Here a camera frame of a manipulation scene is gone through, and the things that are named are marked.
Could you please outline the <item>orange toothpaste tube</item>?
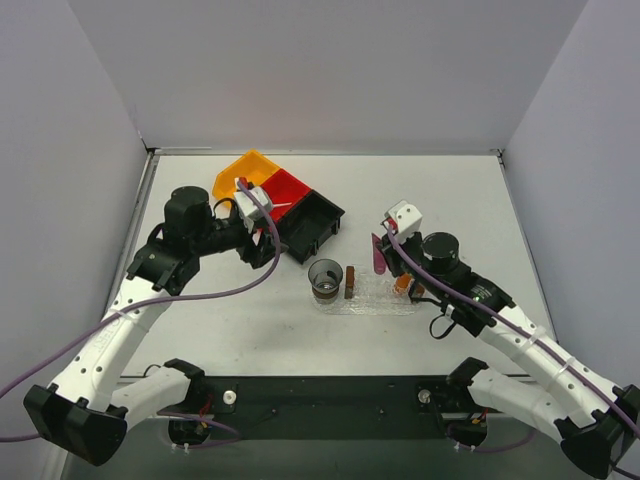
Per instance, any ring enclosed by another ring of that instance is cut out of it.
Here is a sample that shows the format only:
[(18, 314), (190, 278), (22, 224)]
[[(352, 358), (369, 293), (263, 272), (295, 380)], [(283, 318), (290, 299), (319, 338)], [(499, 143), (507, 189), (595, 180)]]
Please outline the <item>orange toothpaste tube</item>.
[(412, 277), (408, 274), (401, 275), (396, 278), (393, 291), (397, 295), (404, 295), (412, 282)]

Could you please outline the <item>pink toothpaste tube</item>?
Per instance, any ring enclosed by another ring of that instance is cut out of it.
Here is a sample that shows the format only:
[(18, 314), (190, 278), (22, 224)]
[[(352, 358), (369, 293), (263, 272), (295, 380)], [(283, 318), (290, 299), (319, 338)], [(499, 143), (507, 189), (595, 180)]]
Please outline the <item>pink toothpaste tube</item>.
[(384, 275), (386, 272), (386, 261), (384, 255), (379, 250), (381, 239), (375, 234), (371, 234), (371, 244), (372, 244), (372, 262), (373, 262), (373, 271), (376, 275)]

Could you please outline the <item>clear holder with wooden ends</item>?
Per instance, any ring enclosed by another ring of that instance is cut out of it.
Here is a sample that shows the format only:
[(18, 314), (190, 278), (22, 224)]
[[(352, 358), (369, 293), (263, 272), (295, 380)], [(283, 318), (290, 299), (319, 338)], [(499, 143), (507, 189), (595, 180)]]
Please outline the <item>clear holder with wooden ends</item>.
[(343, 298), (347, 302), (364, 305), (416, 305), (409, 296), (393, 291), (396, 278), (390, 274), (376, 275), (373, 270), (361, 266), (348, 265), (344, 276)]

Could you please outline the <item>glass cup with brown band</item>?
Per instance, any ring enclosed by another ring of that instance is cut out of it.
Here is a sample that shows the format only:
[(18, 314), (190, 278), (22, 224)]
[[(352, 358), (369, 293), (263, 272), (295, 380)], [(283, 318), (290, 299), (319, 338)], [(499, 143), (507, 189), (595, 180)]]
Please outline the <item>glass cup with brown band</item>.
[(319, 259), (310, 265), (308, 280), (311, 292), (318, 302), (334, 301), (343, 280), (341, 265), (332, 259)]

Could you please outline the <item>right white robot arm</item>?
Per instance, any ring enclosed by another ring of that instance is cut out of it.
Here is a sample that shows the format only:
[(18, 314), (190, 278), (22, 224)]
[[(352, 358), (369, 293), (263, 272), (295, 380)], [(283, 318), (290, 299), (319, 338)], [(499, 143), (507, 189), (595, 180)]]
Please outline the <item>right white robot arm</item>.
[(471, 400), (559, 444), (582, 472), (606, 479), (639, 438), (639, 389), (621, 387), (570, 355), (501, 287), (459, 257), (457, 238), (390, 229), (374, 244), (394, 277), (408, 274), (452, 324), (500, 351), (533, 379), (528, 385), (469, 358), (451, 374)]

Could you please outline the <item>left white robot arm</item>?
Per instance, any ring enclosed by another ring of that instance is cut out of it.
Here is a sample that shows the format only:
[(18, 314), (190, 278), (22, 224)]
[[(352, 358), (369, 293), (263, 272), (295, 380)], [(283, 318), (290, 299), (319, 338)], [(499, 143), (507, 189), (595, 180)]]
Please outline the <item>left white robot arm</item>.
[(163, 222), (134, 255), (105, 317), (73, 342), (77, 354), (65, 369), (26, 393), (23, 405), (40, 438), (100, 466), (147, 417), (172, 405), (187, 412), (202, 405), (204, 373), (181, 360), (170, 360), (127, 387), (118, 383), (168, 307), (197, 300), (183, 291), (203, 257), (234, 250), (254, 269), (276, 267), (282, 247), (268, 194), (239, 180), (229, 203), (228, 216), (219, 218), (203, 188), (171, 193)]

